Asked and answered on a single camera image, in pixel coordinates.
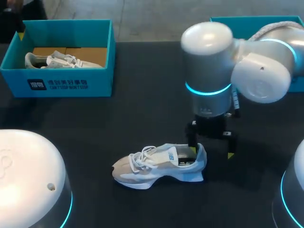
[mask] concrete floor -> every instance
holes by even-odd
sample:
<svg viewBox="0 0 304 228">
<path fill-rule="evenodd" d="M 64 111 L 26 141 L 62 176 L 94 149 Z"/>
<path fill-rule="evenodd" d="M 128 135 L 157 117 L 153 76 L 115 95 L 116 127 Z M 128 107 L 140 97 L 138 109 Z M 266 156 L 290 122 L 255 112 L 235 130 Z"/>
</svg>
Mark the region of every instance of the concrete floor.
<svg viewBox="0 0 304 228">
<path fill-rule="evenodd" d="M 179 40 L 210 17 L 299 15 L 303 0 L 45 0 L 49 19 L 112 19 L 117 41 Z"/>
</svg>

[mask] shoe sole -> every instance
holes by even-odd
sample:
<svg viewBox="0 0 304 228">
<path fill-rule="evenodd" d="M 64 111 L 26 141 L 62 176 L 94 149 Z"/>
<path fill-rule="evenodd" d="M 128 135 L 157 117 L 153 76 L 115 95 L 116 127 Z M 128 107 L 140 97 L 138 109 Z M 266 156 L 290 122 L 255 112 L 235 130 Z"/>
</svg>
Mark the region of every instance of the shoe sole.
<svg viewBox="0 0 304 228">
<path fill-rule="evenodd" d="M 201 182 L 204 180 L 201 172 L 204 170 L 204 168 L 206 167 L 206 164 L 207 164 L 207 153 L 206 152 L 204 152 L 204 160 L 206 161 L 204 164 L 204 167 L 199 172 L 174 174 L 174 175 L 169 175 L 169 176 L 174 177 L 175 179 L 178 179 L 179 181 L 183 181 L 183 182 Z M 161 177 L 155 178 L 151 181 L 141 183 L 141 184 L 129 184 L 129 183 L 120 182 L 117 179 L 114 179 L 114 180 L 116 180 L 118 183 L 120 183 L 126 187 L 129 187 L 132 189 L 144 190 L 144 189 L 149 189 L 154 184 L 154 182 L 156 182 L 159 178 L 161 178 Z"/>
</svg>

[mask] shoe tongue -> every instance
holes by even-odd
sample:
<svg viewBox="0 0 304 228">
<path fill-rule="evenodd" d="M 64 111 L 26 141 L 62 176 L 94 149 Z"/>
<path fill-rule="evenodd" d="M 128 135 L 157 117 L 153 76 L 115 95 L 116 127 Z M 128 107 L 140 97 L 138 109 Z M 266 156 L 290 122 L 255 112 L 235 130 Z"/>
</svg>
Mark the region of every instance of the shoe tongue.
<svg viewBox="0 0 304 228">
<path fill-rule="evenodd" d="M 176 148 L 170 147 L 166 151 L 155 152 L 151 155 L 151 158 L 156 164 L 161 164 L 165 162 L 171 162 L 173 165 L 179 165 L 179 158 L 177 156 Z"/>
</svg>

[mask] blue led ring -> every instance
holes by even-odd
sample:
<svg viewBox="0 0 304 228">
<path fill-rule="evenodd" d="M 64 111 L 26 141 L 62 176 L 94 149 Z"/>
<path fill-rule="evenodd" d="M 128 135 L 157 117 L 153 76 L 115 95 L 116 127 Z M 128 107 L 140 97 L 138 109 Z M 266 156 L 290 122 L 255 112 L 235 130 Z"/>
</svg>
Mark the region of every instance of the blue led ring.
<svg viewBox="0 0 304 228">
<path fill-rule="evenodd" d="M 291 53 L 294 55 L 294 62 L 297 63 L 298 61 L 298 57 L 296 56 L 296 53 L 295 53 L 295 50 L 287 43 L 279 40 L 279 39 L 262 39 L 260 41 L 273 41 L 273 42 L 277 42 L 277 43 L 280 43 L 280 44 L 283 44 L 284 46 L 286 46 L 290 51 Z"/>
<path fill-rule="evenodd" d="M 286 211 L 287 211 L 287 213 L 289 214 L 289 216 L 293 219 L 293 221 L 294 221 L 300 228 L 303 228 L 303 227 L 301 226 L 301 224 L 293 217 L 293 215 L 292 215 L 291 212 L 289 211 L 289 209 L 288 209 L 288 207 L 287 207 L 287 205 L 286 205 L 286 203 L 285 203 L 285 200 L 284 200 L 284 196 L 283 196 L 283 178 L 284 178 L 284 176 L 285 176 L 285 172 L 284 172 L 283 177 L 282 177 L 282 180 L 281 180 L 281 197 L 282 197 L 282 201 L 283 201 L 283 204 L 284 204 L 284 206 L 285 206 L 285 208 L 286 208 Z"/>
<path fill-rule="evenodd" d="M 62 225 L 61 225 L 60 228 L 63 228 L 63 227 L 65 226 L 65 224 L 67 223 L 68 217 L 69 217 L 70 214 L 71 214 L 72 205 L 73 205 L 73 194 L 71 193 L 71 205 L 70 205 L 70 209 L 69 209 L 68 214 L 67 214 L 67 216 L 66 216 L 66 220 L 62 223 Z"/>
<path fill-rule="evenodd" d="M 216 91 L 216 92 L 204 93 L 204 92 L 200 92 L 200 91 L 197 91 L 197 90 L 192 89 L 192 88 L 188 85 L 187 82 L 186 82 L 185 85 L 186 85 L 186 88 L 187 88 L 190 92 L 192 92 L 192 93 L 194 93 L 194 94 L 197 94 L 197 95 L 200 95 L 200 96 L 211 96 L 211 95 L 220 94 L 220 93 L 224 92 L 225 90 L 227 90 L 227 89 L 231 86 L 231 84 L 229 84 L 229 85 L 226 86 L 225 88 L 223 88 L 223 89 L 221 89 L 221 90 L 218 90 L 218 91 Z"/>
</svg>

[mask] white cable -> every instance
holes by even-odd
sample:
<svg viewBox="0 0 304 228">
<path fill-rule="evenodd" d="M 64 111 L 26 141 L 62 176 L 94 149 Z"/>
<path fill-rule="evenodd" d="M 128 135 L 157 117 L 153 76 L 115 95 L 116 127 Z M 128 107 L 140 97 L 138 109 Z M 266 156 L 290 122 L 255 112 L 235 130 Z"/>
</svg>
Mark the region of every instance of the white cable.
<svg viewBox="0 0 304 228">
<path fill-rule="evenodd" d="M 270 32 L 270 31 L 272 31 L 276 28 L 280 28 L 280 27 L 294 27 L 297 29 L 304 29 L 302 25 L 300 25 L 299 23 L 296 23 L 294 21 L 282 21 L 282 22 L 278 22 L 278 23 L 272 23 L 272 24 L 268 24 L 268 25 L 265 25 L 264 27 L 262 27 L 256 34 L 254 34 L 249 39 L 249 41 L 257 40 L 265 33 Z"/>
</svg>

